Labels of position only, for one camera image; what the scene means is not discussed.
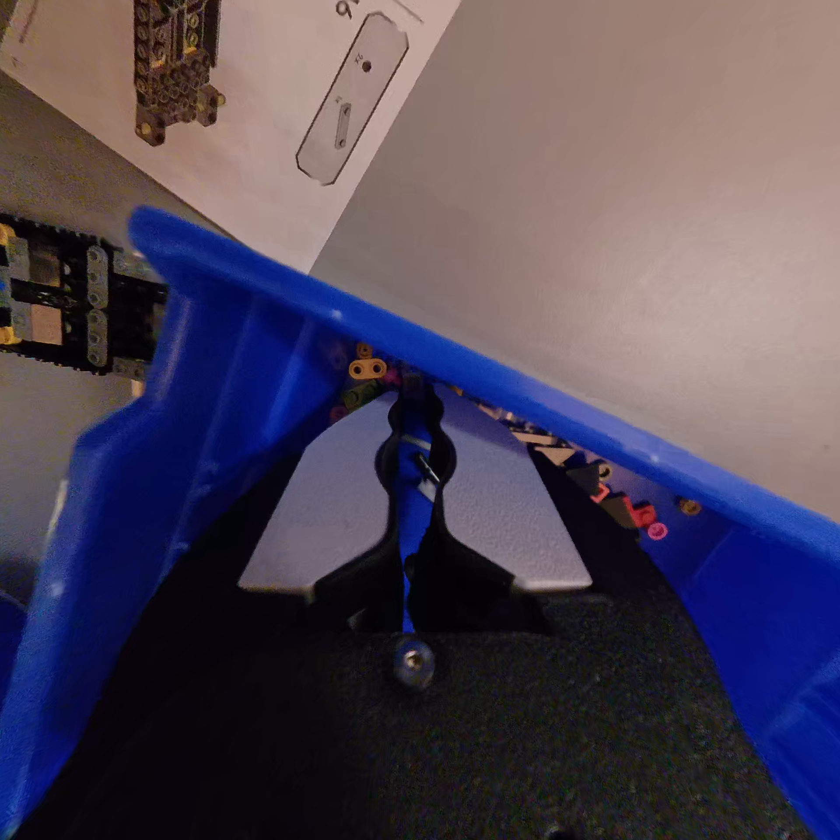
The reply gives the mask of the pile of loose lego pieces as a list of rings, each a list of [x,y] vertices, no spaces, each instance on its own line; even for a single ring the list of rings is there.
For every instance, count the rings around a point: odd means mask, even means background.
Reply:
[[[338,403],[329,421],[335,424],[386,392],[419,396],[421,385],[433,380],[408,363],[380,353],[365,342],[339,343],[330,354],[332,365],[345,375]],[[675,494],[652,481],[616,465],[613,460],[586,449],[572,439],[549,432],[523,416],[493,405],[463,388],[444,387],[469,400],[497,425],[507,429],[530,454],[551,463],[622,529],[646,542],[677,543],[697,535],[709,523],[697,501]]]

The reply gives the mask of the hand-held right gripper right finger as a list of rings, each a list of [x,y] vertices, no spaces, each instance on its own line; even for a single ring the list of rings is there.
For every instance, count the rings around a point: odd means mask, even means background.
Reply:
[[[436,481],[427,565],[468,592],[582,592],[593,580],[527,446],[444,385],[427,392]]]

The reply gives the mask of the large blue plastic bin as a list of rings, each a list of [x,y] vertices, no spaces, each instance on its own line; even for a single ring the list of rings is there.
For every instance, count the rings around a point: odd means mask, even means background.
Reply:
[[[145,393],[81,435],[13,667],[2,838],[838,838],[838,522],[153,208]],[[330,423],[339,343],[433,381],[385,537],[313,595],[238,579]],[[621,528],[530,454],[593,580],[430,574],[427,392],[459,386],[709,517]]]

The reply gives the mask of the white lego instruction booklet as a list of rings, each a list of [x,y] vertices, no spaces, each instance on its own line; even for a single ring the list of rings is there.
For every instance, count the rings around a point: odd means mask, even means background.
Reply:
[[[457,1],[16,2],[2,69],[308,272]]]

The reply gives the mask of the black grey lego car model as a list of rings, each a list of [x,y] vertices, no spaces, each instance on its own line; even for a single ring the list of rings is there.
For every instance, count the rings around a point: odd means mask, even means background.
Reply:
[[[108,240],[1,215],[1,351],[145,382],[168,290]]]

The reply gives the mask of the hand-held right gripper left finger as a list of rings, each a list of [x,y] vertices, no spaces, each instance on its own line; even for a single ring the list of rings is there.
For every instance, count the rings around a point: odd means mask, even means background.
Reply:
[[[315,584],[385,537],[389,493],[376,457],[398,399],[386,392],[328,427],[303,451],[244,572],[247,592],[313,595]]]

